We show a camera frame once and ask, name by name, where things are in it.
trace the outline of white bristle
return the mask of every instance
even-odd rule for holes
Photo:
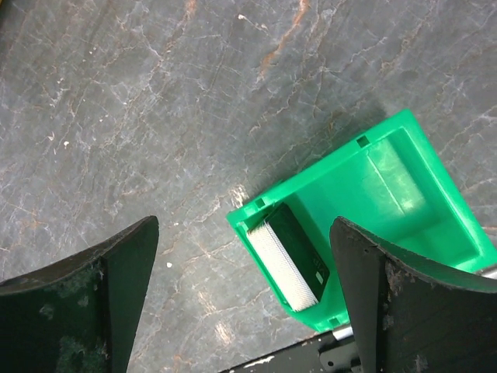
[[[318,303],[312,290],[268,223],[247,233],[255,252],[294,311]]]

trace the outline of gray marble surface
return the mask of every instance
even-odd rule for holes
[[[156,214],[129,371],[217,371],[308,337],[225,215],[405,107],[496,243],[496,9],[3,0],[0,278]]]

